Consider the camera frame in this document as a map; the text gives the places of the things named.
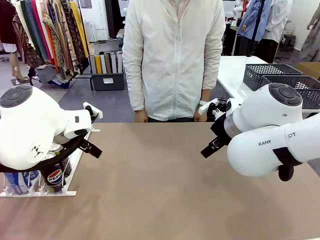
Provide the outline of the teal hanging garment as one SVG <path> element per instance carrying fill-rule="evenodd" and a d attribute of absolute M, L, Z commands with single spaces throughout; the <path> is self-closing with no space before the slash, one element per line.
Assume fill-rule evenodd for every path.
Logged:
<path fill-rule="evenodd" d="M 46 48 L 44 46 L 42 36 L 39 30 L 39 27 L 36 23 L 33 13 L 32 1 L 31 0 L 23 0 L 21 4 L 22 11 L 24 14 L 25 22 L 27 24 L 31 40 L 35 47 L 37 54 L 42 57 L 43 60 L 48 60 L 48 54 Z"/>

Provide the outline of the dark grey plastic basket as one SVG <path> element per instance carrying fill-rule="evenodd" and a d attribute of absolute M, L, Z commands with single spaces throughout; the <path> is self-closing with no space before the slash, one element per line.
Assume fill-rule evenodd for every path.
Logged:
<path fill-rule="evenodd" d="M 294 89 L 320 90 L 320 81 L 307 75 L 265 75 L 271 83 L 287 84 Z"/>
<path fill-rule="evenodd" d="M 257 91 L 271 83 L 264 76 L 299 76 L 302 74 L 301 71 L 283 63 L 246 64 L 243 83 L 252 91 Z"/>
<path fill-rule="evenodd" d="M 302 97 L 303 110 L 320 110 L 320 89 L 297 89 Z"/>

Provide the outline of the white flat board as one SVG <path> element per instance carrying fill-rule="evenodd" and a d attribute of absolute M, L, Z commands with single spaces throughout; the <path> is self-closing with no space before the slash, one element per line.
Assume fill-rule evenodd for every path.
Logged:
<path fill-rule="evenodd" d="M 122 52 L 118 51 L 116 53 L 117 58 L 117 72 L 121 74 L 123 72 L 123 54 Z"/>
<path fill-rule="evenodd" d="M 102 74 L 106 74 L 107 67 L 106 67 L 105 55 L 102 53 L 99 56 L 100 56 Z"/>
<path fill-rule="evenodd" d="M 114 52 L 111 52 L 110 58 L 111 58 L 112 73 L 116 74 L 118 72 L 116 54 Z"/>

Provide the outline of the white side table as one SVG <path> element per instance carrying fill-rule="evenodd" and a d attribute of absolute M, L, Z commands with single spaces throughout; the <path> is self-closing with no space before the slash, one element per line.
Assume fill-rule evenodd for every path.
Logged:
<path fill-rule="evenodd" d="M 256 56 L 222 56 L 220 58 L 217 79 L 232 98 L 244 100 L 254 92 L 243 83 L 246 64 L 267 63 Z M 302 115 L 305 118 L 316 114 L 320 114 L 320 109 L 302 109 Z"/>

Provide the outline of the blue cloth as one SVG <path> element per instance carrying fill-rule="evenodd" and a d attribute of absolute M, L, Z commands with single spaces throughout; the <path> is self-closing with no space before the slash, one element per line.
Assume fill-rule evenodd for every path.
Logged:
<path fill-rule="evenodd" d="M 72 81 L 71 77 L 69 77 L 67 79 L 62 79 L 62 78 L 60 78 L 60 75 L 57 74 L 48 82 L 48 84 L 55 85 L 55 86 L 60 87 L 62 89 L 69 89 L 71 81 Z"/>

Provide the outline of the person's right hand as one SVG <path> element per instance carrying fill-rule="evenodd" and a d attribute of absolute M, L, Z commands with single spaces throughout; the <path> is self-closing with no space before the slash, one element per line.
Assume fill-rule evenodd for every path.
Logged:
<path fill-rule="evenodd" d="M 134 112 L 134 122 L 135 123 L 147 123 L 148 122 L 148 115 L 144 109 L 137 110 Z"/>

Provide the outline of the person's left hand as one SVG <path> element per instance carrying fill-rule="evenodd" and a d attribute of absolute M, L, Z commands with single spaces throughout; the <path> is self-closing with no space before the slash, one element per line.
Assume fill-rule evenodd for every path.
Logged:
<path fill-rule="evenodd" d="M 200 114 L 199 111 L 197 110 L 195 115 L 194 115 L 194 121 L 195 122 L 206 122 L 207 121 L 207 114 Z"/>

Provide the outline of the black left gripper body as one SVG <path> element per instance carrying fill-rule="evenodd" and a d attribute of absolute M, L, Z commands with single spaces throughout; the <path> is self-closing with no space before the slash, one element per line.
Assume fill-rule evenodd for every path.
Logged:
<path fill-rule="evenodd" d="M 88 141 L 86 140 L 85 135 L 79 135 L 71 139 L 72 148 L 88 148 Z"/>

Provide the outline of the grey clothes pile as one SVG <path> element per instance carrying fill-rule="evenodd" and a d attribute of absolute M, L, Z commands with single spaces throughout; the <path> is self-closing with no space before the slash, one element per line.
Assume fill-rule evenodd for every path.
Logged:
<path fill-rule="evenodd" d="M 56 68 L 51 65 L 47 65 L 42 69 L 36 69 L 35 71 L 41 84 L 48 84 L 58 74 Z"/>

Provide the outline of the brown flat board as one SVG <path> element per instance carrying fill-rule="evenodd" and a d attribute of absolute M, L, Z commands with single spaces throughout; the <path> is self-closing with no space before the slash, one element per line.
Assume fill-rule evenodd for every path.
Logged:
<path fill-rule="evenodd" d="M 112 73 L 112 67 L 111 67 L 111 62 L 110 62 L 110 55 L 108 53 L 106 53 L 104 55 L 104 60 L 105 60 L 105 65 L 106 65 L 106 71 L 108 74 Z"/>

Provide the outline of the orange hanging garment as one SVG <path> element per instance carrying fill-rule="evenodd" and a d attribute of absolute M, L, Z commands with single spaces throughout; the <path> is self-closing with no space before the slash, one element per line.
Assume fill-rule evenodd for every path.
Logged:
<path fill-rule="evenodd" d="M 55 67 L 56 67 L 56 71 L 57 71 L 57 73 L 59 73 L 60 72 L 60 68 L 59 68 L 58 62 L 57 62 L 57 57 L 56 57 L 54 42 L 53 42 L 53 39 L 52 39 L 51 29 L 46 24 L 44 26 L 46 28 L 46 32 L 47 32 L 47 35 L 48 35 L 48 39 L 49 39 L 50 47 L 51 47 L 51 50 L 52 50 L 52 55 L 53 55 L 53 60 L 54 60 L 54 64 L 55 64 Z"/>

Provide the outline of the dark brown patterned garment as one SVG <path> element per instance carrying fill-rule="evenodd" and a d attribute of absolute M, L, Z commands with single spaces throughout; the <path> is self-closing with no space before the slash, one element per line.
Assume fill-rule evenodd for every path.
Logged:
<path fill-rule="evenodd" d="M 60 0 L 65 18 L 65 31 L 67 38 L 67 46 L 71 57 L 73 71 L 81 73 L 83 71 L 82 51 L 79 50 L 81 43 L 79 34 L 76 30 L 76 21 L 74 19 L 70 2 L 68 0 Z"/>

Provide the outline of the pink hanging garment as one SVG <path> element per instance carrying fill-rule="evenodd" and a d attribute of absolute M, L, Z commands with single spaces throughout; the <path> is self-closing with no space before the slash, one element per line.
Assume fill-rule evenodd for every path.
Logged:
<path fill-rule="evenodd" d="M 42 45 L 43 45 L 44 50 L 46 52 L 46 60 L 48 62 L 50 62 L 51 61 L 51 54 L 50 54 L 50 51 L 48 49 L 46 38 L 45 38 L 45 35 L 44 35 L 44 32 L 43 32 L 43 28 L 42 28 L 42 25 L 41 25 L 41 22 L 40 22 L 40 18 L 39 18 L 39 15 L 38 15 L 38 10 L 37 10 L 37 6 L 36 6 L 36 0 L 31 0 L 31 4 L 32 4 L 32 10 L 33 10 L 33 13 L 34 13 L 36 24 L 37 24 L 37 27 L 39 28 L 38 32 L 39 32 L 39 34 L 41 36 Z"/>

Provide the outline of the olive patterned garment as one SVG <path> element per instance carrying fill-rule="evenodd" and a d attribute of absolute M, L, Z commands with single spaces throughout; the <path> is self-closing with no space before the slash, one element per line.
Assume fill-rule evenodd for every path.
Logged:
<path fill-rule="evenodd" d="M 54 43 L 55 55 L 59 66 L 59 74 L 62 79 L 67 78 L 67 65 L 64 58 L 63 46 L 58 31 L 55 15 L 52 12 L 50 3 L 44 2 L 43 20 L 42 22 L 50 28 L 52 40 Z"/>

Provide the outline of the grey workbench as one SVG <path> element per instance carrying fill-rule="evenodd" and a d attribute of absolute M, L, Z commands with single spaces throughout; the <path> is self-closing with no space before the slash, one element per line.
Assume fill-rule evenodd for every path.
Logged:
<path fill-rule="evenodd" d="M 118 50 L 122 53 L 123 52 L 123 45 L 124 45 L 124 36 L 125 36 L 125 29 L 122 28 L 118 31 L 116 36 L 116 41 L 118 43 Z"/>

